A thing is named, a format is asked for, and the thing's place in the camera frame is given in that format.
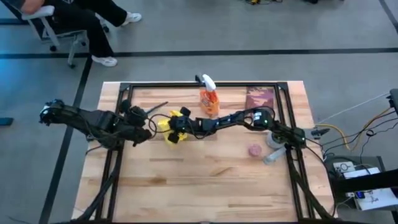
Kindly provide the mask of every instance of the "person's leg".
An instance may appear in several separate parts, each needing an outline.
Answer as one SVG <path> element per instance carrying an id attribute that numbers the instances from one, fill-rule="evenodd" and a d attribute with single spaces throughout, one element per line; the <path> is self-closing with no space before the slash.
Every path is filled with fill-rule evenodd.
<path id="1" fill-rule="evenodd" d="M 90 54 L 94 56 L 93 60 L 103 58 L 103 62 L 100 63 L 105 66 L 117 64 L 116 59 L 109 58 L 113 56 L 112 48 L 105 36 L 100 20 L 92 12 L 81 9 L 77 5 L 65 3 L 62 0 L 45 0 L 45 5 L 55 7 L 53 17 L 56 26 L 87 30 Z"/>
<path id="2" fill-rule="evenodd" d="M 142 18 L 139 13 L 126 12 L 116 5 L 113 0 L 75 0 L 73 3 L 83 9 L 98 13 L 115 27 L 124 26 L 130 22 L 138 22 Z"/>

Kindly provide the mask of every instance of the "yellow cable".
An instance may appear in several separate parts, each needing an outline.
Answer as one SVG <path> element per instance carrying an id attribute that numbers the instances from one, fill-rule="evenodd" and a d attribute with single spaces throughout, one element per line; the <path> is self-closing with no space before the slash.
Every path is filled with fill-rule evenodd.
<path id="1" fill-rule="evenodd" d="M 348 142 L 347 142 L 347 139 L 346 139 L 346 135 L 344 134 L 344 132 L 343 132 L 340 128 L 337 128 L 336 126 L 334 126 L 334 125 L 332 125 L 332 124 L 317 124 L 316 126 L 329 127 L 329 128 L 333 128 L 333 129 L 335 129 L 336 131 L 338 131 L 338 132 L 341 134 L 341 137 L 343 138 L 343 142 L 344 142 L 346 148 L 347 148 L 349 151 L 351 150 L 351 149 L 349 148 L 349 146 L 348 146 Z"/>
<path id="2" fill-rule="evenodd" d="M 365 129 L 367 126 L 369 126 L 369 124 L 372 123 L 375 119 L 378 119 L 378 117 L 380 117 L 380 116 L 384 115 L 385 113 L 387 113 L 387 111 L 389 111 L 390 109 L 391 109 L 391 108 L 387 108 L 387 109 L 385 109 L 383 112 L 381 112 L 380 114 L 376 115 L 374 118 L 370 119 L 370 120 L 363 126 L 363 129 Z M 361 133 L 359 134 L 358 140 L 356 141 L 353 150 L 355 150 L 355 149 L 357 148 L 359 142 L 361 141 L 362 133 L 363 133 L 363 132 L 361 132 Z"/>

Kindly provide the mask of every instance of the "brown book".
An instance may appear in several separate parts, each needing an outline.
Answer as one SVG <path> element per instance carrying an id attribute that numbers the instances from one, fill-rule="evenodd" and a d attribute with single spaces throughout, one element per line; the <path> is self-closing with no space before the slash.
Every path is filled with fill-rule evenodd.
<path id="1" fill-rule="evenodd" d="M 246 109 L 258 106 L 274 108 L 274 88 L 263 86 L 249 86 L 246 92 Z"/>

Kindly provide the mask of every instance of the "black pants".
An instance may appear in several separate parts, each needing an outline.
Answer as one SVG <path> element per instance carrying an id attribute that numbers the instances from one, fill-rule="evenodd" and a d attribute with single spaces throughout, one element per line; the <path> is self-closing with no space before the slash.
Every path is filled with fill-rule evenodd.
<path id="1" fill-rule="evenodd" d="M 65 3 L 62 0 L 45 0 L 44 5 L 55 7 L 53 18 L 57 26 L 67 29 L 87 30 L 90 54 L 96 57 L 113 56 L 112 48 L 105 36 L 100 20 L 93 13 L 98 13 L 116 27 L 120 26 L 126 20 L 127 12 L 112 0 L 74 0 L 72 4 Z"/>

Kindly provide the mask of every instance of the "person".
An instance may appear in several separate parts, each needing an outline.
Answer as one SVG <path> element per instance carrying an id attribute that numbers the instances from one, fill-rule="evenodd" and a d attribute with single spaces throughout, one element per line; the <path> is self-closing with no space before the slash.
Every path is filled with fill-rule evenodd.
<path id="1" fill-rule="evenodd" d="M 64 0 L 8 0 L 23 13 L 34 14 L 42 6 L 54 6 L 53 21 L 66 29 L 82 29 L 87 31 L 90 41 L 89 49 L 94 62 L 113 67 L 118 61 L 106 38 L 100 20 L 89 9 L 106 19 L 115 27 L 125 26 L 142 19 L 139 13 L 126 12 L 113 0 L 74 0 L 71 4 Z"/>

